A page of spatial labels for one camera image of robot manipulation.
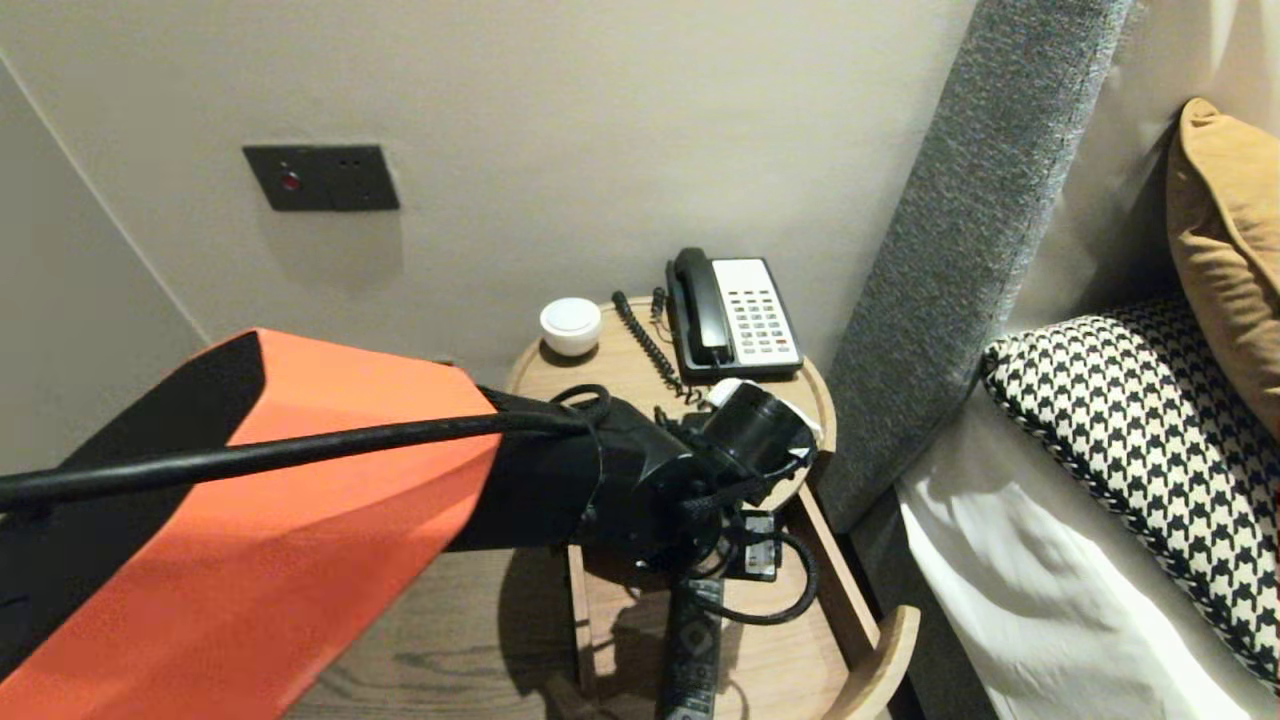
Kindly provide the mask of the black TV remote control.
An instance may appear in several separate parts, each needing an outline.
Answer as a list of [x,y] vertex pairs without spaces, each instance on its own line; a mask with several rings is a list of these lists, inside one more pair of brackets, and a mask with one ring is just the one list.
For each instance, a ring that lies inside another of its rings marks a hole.
[[710,638],[705,601],[684,601],[684,651],[667,651],[660,665],[655,720],[714,720],[721,641]]

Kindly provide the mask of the curved-front wooden drawer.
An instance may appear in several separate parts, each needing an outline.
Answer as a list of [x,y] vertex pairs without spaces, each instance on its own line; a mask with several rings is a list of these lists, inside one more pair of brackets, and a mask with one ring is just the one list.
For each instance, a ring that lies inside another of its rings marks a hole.
[[[815,552],[817,600],[785,625],[722,626],[714,720],[890,720],[920,611],[872,612],[808,488],[787,503],[783,524]],[[567,720],[657,720],[669,592],[579,547],[568,573],[577,670],[547,683],[549,701]]]

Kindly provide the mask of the round wooden nightstand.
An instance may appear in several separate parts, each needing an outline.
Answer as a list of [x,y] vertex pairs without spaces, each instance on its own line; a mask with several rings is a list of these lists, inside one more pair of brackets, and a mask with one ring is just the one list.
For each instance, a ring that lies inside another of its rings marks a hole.
[[[591,352],[581,357],[562,357],[539,340],[511,368],[506,391],[549,400],[572,386],[599,384],[614,398],[630,402],[646,416],[660,407],[673,421],[681,421],[690,413],[710,410],[692,404],[685,395],[677,395],[663,382],[612,304],[600,305],[600,310],[602,334]],[[826,383],[809,360],[788,379],[763,380],[760,387],[797,407],[820,428],[814,434],[817,450],[810,454],[812,464],[792,478],[780,480],[759,503],[748,505],[750,509],[777,512],[799,492],[801,483],[818,479],[820,462],[835,452],[837,425]]]

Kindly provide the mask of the black and white telephone base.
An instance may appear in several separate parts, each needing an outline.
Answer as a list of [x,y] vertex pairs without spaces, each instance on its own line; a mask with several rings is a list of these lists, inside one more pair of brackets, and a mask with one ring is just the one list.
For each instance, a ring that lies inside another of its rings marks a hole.
[[732,357],[719,366],[701,365],[692,359],[684,287],[676,278],[673,259],[666,265],[667,319],[680,377],[694,384],[712,384],[727,378],[788,379],[801,369],[804,356],[765,260],[709,259],[727,318]]

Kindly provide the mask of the black telephone handset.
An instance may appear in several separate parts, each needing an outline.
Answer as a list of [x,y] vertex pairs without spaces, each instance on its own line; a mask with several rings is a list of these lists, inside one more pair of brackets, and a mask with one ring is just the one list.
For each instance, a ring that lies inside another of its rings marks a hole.
[[701,249],[682,249],[675,260],[675,273],[684,287],[692,359],[708,366],[727,363],[732,357],[730,332],[710,259]]

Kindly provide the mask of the white round puck device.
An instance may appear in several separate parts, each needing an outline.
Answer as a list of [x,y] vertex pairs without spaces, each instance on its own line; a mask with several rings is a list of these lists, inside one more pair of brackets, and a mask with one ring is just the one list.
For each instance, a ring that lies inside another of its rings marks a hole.
[[543,343],[562,357],[581,357],[599,343],[603,313],[588,299],[557,299],[539,314]]

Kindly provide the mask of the white bed sheet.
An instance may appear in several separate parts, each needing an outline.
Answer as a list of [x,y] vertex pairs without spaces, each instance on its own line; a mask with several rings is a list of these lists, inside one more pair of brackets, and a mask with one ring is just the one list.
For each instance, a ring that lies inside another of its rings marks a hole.
[[986,392],[896,491],[1000,720],[1279,720],[1155,556]]

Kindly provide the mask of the grey upholstered headboard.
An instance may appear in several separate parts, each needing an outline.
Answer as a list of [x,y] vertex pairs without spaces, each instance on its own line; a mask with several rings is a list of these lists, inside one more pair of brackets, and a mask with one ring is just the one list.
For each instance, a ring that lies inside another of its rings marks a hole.
[[817,484],[851,530],[963,407],[1007,320],[1135,0],[977,0],[827,386]]

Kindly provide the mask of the black white houndstooth pillow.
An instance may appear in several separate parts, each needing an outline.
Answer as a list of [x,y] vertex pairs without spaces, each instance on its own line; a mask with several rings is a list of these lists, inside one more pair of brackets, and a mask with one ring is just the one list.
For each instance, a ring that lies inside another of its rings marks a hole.
[[1280,698],[1280,442],[1171,293],[992,341],[992,401],[1148,550]]

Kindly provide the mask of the mustard brown cushion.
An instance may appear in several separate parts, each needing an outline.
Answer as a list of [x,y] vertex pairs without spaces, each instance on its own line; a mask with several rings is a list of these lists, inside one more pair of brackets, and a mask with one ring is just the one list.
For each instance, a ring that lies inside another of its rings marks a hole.
[[1190,99],[1167,151],[1166,227],[1215,359],[1280,442],[1280,138]]

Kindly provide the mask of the grey upholstered bed frame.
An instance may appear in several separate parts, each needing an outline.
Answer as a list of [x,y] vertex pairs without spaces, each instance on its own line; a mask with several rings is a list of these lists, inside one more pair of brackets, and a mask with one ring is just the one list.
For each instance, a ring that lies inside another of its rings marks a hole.
[[877,618],[899,606],[922,614],[891,720],[998,720],[975,669],[913,556],[896,489],[887,489],[847,533],[850,566]]

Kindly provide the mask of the dark wall switch panel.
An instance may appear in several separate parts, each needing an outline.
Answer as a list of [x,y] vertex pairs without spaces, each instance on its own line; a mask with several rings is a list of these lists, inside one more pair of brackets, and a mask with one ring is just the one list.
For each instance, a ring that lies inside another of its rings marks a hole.
[[246,145],[242,152],[274,211],[401,209],[379,145]]

